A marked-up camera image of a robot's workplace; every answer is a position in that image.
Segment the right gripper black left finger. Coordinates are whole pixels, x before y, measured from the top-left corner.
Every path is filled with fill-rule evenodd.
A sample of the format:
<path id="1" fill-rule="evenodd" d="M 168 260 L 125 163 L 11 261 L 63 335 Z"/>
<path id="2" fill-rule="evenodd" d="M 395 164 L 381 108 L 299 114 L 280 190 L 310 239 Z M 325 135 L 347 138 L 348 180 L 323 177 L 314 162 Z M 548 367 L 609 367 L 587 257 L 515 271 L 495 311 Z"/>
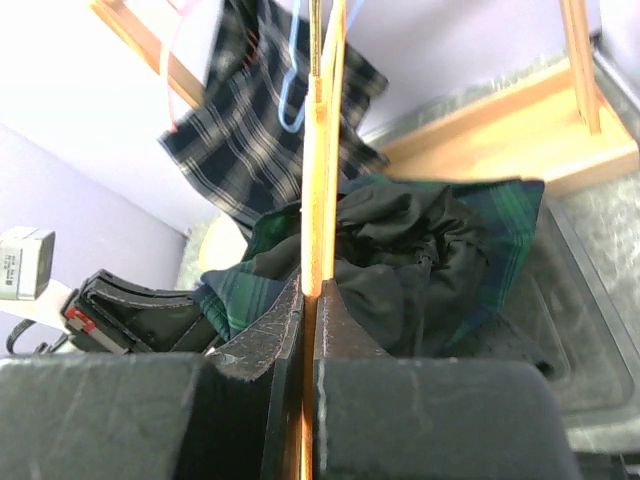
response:
<path id="1" fill-rule="evenodd" d="M 297 479 L 302 295 L 210 355 L 1 363 L 5 479 Z"/>

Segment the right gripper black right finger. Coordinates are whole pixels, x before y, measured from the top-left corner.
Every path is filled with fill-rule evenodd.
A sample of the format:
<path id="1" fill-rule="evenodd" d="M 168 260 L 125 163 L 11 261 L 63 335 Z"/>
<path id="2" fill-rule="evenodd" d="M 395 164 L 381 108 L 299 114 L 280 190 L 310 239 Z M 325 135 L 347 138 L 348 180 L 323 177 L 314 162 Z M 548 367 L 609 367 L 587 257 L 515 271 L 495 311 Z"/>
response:
<path id="1" fill-rule="evenodd" d="M 396 359 L 348 314 L 334 281 L 318 303 L 317 479 L 578 479 L 544 376 L 523 362 Z"/>

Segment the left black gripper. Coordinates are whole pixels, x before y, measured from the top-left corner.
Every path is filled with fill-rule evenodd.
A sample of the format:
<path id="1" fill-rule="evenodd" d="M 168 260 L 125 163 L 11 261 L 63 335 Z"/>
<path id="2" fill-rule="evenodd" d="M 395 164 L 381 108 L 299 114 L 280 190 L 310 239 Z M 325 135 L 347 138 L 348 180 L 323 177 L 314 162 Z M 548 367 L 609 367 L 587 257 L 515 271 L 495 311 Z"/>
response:
<path id="1" fill-rule="evenodd" d="M 89 352 L 205 353 L 222 337 L 190 290 L 152 289 L 99 270 L 61 308 L 72 342 Z"/>

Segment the green navy plaid skirt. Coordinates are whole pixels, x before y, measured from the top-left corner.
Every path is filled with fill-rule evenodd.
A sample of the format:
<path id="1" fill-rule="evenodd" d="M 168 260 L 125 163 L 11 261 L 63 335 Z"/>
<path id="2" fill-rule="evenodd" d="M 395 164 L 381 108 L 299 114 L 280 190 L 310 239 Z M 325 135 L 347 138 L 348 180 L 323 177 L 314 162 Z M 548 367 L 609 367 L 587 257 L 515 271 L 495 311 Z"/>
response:
<path id="1" fill-rule="evenodd" d="M 337 193 L 334 278 L 351 317 L 394 356 L 443 354 L 504 306 L 530 251 L 540 180 L 445 184 L 370 175 Z M 300 205 L 254 224 L 241 261 L 205 272 L 194 298 L 231 340 L 300 266 Z"/>

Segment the orange plastic hanger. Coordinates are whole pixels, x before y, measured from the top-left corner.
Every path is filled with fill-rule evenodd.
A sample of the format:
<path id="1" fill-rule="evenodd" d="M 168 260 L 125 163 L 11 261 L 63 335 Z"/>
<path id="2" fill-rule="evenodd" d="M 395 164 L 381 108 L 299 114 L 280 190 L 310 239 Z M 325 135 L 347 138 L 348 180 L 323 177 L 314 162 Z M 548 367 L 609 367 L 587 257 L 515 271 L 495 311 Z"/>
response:
<path id="1" fill-rule="evenodd" d="M 335 1 L 326 29 L 321 3 L 309 7 L 310 65 L 305 102 L 301 192 L 302 317 L 301 479 L 313 477 L 313 358 L 323 282 L 334 276 L 339 139 L 347 3 Z"/>

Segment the light blue wire hanger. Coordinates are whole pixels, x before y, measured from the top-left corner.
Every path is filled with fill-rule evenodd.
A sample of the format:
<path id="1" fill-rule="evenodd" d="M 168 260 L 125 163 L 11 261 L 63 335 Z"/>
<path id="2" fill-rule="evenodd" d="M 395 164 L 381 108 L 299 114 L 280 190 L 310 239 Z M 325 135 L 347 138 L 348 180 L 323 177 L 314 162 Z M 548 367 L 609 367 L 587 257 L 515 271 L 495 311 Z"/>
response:
<path id="1" fill-rule="evenodd" d="M 265 91 L 271 96 L 270 111 L 277 125 L 291 137 L 301 131 L 309 67 L 308 8 L 295 1 L 290 10 L 276 1 L 260 9 L 259 50 L 266 55 Z M 347 44 L 344 53 L 341 127 L 357 130 L 371 101 L 380 96 L 387 80 L 363 56 Z"/>

